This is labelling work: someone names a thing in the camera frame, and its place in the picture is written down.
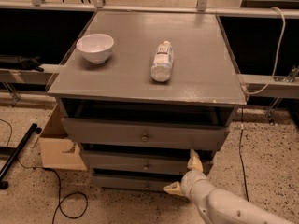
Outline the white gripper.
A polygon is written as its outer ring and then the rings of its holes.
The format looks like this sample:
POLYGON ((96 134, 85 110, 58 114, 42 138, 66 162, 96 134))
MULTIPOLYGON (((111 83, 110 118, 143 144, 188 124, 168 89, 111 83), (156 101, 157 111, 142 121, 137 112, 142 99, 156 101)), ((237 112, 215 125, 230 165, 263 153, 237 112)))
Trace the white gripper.
POLYGON ((163 191, 170 195, 187 197, 194 203, 204 203, 209 194, 209 181, 204 172, 203 164, 194 149, 190 150, 187 168, 189 171, 181 179, 181 183, 174 182, 165 187, 163 191))

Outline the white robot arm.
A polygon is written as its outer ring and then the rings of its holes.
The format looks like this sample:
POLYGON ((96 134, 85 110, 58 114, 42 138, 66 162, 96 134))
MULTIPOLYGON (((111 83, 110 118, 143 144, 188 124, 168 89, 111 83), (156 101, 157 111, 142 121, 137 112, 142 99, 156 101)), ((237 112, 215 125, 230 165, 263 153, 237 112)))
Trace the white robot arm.
POLYGON ((192 201, 206 224, 294 224, 214 186, 203 173, 203 164, 193 149, 187 168, 189 171, 180 181, 163 187, 163 191, 192 201))

